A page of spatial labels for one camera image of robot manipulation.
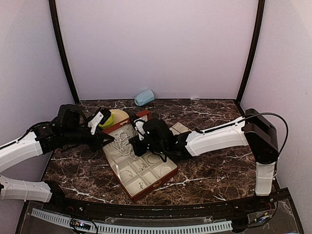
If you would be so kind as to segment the small red jewelry tray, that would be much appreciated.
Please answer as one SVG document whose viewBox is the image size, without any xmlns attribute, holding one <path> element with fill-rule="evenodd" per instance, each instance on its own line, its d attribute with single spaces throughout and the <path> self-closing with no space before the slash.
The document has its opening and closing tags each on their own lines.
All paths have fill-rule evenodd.
<svg viewBox="0 0 312 234">
<path fill-rule="evenodd" d="M 173 125 L 170 130 L 173 132 L 174 135 L 179 135 L 181 133 L 185 133 L 190 131 L 190 129 L 180 122 L 177 122 L 175 125 Z"/>
</svg>

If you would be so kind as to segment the large red jewelry box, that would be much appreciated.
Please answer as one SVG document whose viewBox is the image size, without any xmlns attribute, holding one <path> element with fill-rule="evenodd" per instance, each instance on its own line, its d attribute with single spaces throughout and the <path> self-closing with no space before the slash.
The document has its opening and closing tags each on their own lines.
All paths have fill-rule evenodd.
<svg viewBox="0 0 312 234">
<path fill-rule="evenodd" d="M 136 156 L 129 139 L 138 135 L 127 118 L 103 130 L 115 138 L 104 146 L 105 157 L 114 176 L 132 202 L 144 198 L 160 185 L 177 175 L 178 166 L 170 159 L 163 162 L 161 158 L 152 153 Z M 160 169 L 168 166 L 172 170 L 165 176 L 160 175 Z"/>
</svg>

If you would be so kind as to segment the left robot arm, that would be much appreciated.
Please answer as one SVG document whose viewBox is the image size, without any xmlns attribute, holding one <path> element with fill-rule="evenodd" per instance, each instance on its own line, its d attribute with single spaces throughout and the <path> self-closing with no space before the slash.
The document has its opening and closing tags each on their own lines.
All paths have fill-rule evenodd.
<svg viewBox="0 0 312 234">
<path fill-rule="evenodd" d="M 57 116 L 51 121 L 34 124 L 19 138 L 0 147 L 0 198 L 1 200 L 23 200 L 50 203 L 57 212 L 69 208 L 69 202 L 60 186 L 54 181 L 27 181 L 9 178 L 6 171 L 18 165 L 63 147 L 88 146 L 92 152 L 101 150 L 112 143 L 114 137 L 101 129 L 112 113 L 109 109 L 99 108 L 86 117 L 83 108 L 61 105 Z"/>
</svg>

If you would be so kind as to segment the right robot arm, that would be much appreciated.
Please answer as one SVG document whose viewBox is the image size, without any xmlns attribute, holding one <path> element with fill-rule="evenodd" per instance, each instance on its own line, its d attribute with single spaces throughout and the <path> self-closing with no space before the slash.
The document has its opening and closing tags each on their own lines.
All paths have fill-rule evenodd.
<svg viewBox="0 0 312 234">
<path fill-rule="evenodd" d="M 137 136 L 129 139 L 136 156 L 147 152 L 167 159 L 181 161 L 207 152 L 236 146 L 249 146 L 256 162 L 255 196 L 249 208 L 260 211 L 268 203 L 277 162 L 283 147 L 278 146 L 277 130 L 265 117 L 251 108 L 245 115 L 228 123 L 204 130 L 187 131 L 175 135 L 162 119 L 143 120 L 138 115 L 130 117 Z"/>
</svg>

